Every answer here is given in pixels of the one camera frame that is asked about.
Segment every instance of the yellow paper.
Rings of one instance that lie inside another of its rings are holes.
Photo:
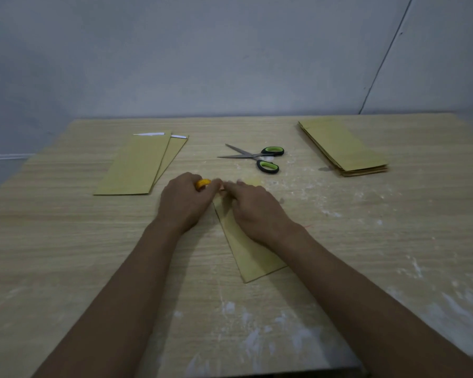
[[[94,195],[138,195],[149,193],[170,141],[164,135],[133,135],[120,148]]]
[[[154,179],[153,185],[156,184],[161,175],[163,175],[163,172],[165,172],[172,160],[177,156],[182,146],[188,141],[189,137],[187,135],[183,136],[185,136],[186,138],[170,138],[165,154],[163,155],[163,159],[161,160],[161,165],[159,166],[159,170],[156,174],[156,178]]]
[[[225,192],[216,195],[214,207],[245,283],[285,267],[276,254],[244,234],[235,221],[230,196]]]
[[[367,148],[333,117],[303,120],[302,129],[315,142],[328,159],[344,172],[358,174],[385,170],[387,160],[379,153]]]

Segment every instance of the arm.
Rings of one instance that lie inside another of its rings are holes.
[[[473,378],[473,361],[292,222],[263,187],[224,183],[253,240],[298,275],[375,377]]]
[[[199,179],[186,173],[165,187],[156,219],[34,378],[133,376],[152,332],[177,241],[219,190],[214,180],[196,192]]]

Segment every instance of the light wood grain surface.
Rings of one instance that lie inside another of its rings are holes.
[[[184,171],[259,178],[331,252],[473,355],[473,132],[450,114],[347,116],[390,160],[344,178],[299,117],[77,120],[0,187],[0,377],[27,377],[82,314]],[[148,196],[92,196],[132,133],[189,141]],[[277,175],[225,143],[281,145]],[[358,363],[288,268],[243,284],[215,211],[173,256],[140,377],[222,376]]]

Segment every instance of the scissor handle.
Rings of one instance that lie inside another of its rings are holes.
[[[270,147],[265,147],[261,150],[263,155],[273,155],[273,156],[280,156],[284,155],[284,149],[282,147],[278,147],[276,145],[272,145]]]
[[[280,170],[277,164],[265,160],[258,160],[256,164],[261,171],[267,174],[276,174]]]

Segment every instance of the forearm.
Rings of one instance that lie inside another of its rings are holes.
[[[152,222],[34,377],[132,376],[152,332],[179,237],[176,229]]]
[[[295,227],[274,245],[376,377],[473,377],[471,359]]]

